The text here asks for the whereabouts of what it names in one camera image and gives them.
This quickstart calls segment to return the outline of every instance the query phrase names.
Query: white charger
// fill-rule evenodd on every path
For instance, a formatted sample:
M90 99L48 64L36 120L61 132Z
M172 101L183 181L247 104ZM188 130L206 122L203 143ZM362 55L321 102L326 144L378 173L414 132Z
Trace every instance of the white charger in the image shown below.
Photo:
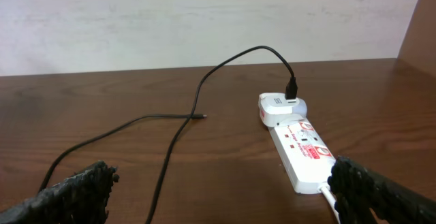
M340 222L327 183L336 159L307 120L305 101L287 100L283 93L263 93L259 109L295 192L323 193Z

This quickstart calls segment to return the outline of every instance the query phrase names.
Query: white cord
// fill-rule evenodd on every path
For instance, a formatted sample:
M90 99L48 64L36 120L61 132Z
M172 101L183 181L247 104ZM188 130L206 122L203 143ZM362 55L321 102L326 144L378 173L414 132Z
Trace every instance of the white cord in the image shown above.
M320 190L324 197L326 197L327 202L330 204L330 207L332 207L333 213L336 216L338 223L341 224L341 221L339 220L339 213L334 209L334 203L336 203L336 199L333 197L333 194L330 192L330 190L328 190L327 187L322 187Z

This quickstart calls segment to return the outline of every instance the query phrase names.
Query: cable end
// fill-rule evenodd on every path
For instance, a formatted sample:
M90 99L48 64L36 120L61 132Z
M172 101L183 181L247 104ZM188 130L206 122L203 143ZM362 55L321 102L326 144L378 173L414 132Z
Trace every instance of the cable end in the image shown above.
M192 115L192 119L205 119L207 118L207 115L205 114L194 114Z
M285 98L286 99L295 99L297 98L297 81L295 77L291 77L291 80L288 82L286 86Z

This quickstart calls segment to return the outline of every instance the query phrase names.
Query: black cable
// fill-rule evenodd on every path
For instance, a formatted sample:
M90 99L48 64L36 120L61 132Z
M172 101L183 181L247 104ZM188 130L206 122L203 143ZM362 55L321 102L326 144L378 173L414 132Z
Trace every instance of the black cable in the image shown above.
M157 180L157 184L155 187L155 192L153 194L153 199L151 201L151 206L150 206L150 210L149 210L149 215L147 216L147 220L145 221L146 224L151 224L151 221L153 220L153 215L155 214L156 211L156 207L157 207L157 200L159 199L159 194L161 192L161 188L162 188L162 183L164 182L164 177L165 177L165 173L166 173L166 169L168 168L168 163L170 162L170 156L171 156L171 152L172 149L174 148L174 145L176 144L177 141L177 137L180 135L180 133L182 132L182 130L185 128L186 124L189 122L189 120L191 120L193 113L196 111L196 106L197 106L197 100L198 100L198 95L200 93L200 89L203 85L203 82L211 75L213 74L214 71L217 71L220 67L224 66L225 64L229 63L230 61L233 61L234 59L243 56L244 54L250 53L251 51L254 50L259 50L259 49L264 49L264 50L269 50L271 51L273 54L275 54L277 57L279 57L280 61L283 62L283 64L285 64L285 66L287 67L287 69L289 70L289 72L291 73L291 80L295 80L295 76L294 76L294 72L292 71L292 68L289 66L289 63L287 63L287 61L277 52L275 51L273 48L268 47L268 46L256 46L253 48L250 48L246 51L243 51L237 55L235 55L234 57L228 59L227 61L224 61L223 63L219 64L218 66L214 67L212 70L210 70L200 81L200 83L198 84L197 87L197 91L196 91L196 96L194 97L193 100L193 105L192 105L192 110L191 113L189 114L189 116L186 118L185 122L182 124L182 126L180 126L180 128L178 129L178 131L176 132L176 134L174 135L174 137L171 140L171 143L168 147L168 150L166 152L166 156L165 159L163 160L163 165L162 165L162 169L159 175L159 178Z
M127 122L127 123L124 123L124 124L118 126L115 129L112 129L112 130L110 130L108 132L105 132L105 133L103 133L101 135L98 135L98 136L96 136L94 138L91 138L91 139L86 140L86 141L84 141L82 143L79 143L79 144L77 144L77 145L75 145L75 146L73 146L71 148L68 148L65 152L63 152L61 155L59 155L59 157L57 157L56 160L54 160L54 162L50 166L50 169L48 169L46 177L44 177L44 180L42 181L40 189L38 190L38 192L44 190L47 187L48 181L50 180L50 178L51 178L51 176L53 174L53 171L55 170L56 166L70 152L72 152L72 151L74 151L76 149L79 149L82 146L85 146L87 144L90 144L90 143L98 141L98 140L100 140L102 138L105 138L108 135L112 135L113 133L116 133L116 132L126 128L127 126L131 125L132 123L134 123L136 121L139 121L141 119L144 119L144 118L193 118L193 119L201 119L201 118L206 118L206 115L203 115L203 114L194 114L194 115L193 114L186 114L186 115L180 115L180 114L150 114L150 115L145 115L145 116L141 116L139 118L135 118L135 119L133 119L133 120Z

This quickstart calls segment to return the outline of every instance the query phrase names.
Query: wooden table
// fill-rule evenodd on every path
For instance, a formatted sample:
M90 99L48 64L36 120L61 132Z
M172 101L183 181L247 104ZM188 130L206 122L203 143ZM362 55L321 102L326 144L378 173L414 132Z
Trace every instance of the wooden table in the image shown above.
M292 63L308 118L345 155L436 200L436 79L394 59ZM0 78L0 209L37 191L66 148L142 114L185 114L210 67ZM153 223L335 223L297 195L258 116L283 92L282 64L228 66L204 84L178 141ZM119 166L107 223L143 223L182 120L149 119L67 156L54 184L97 161Z

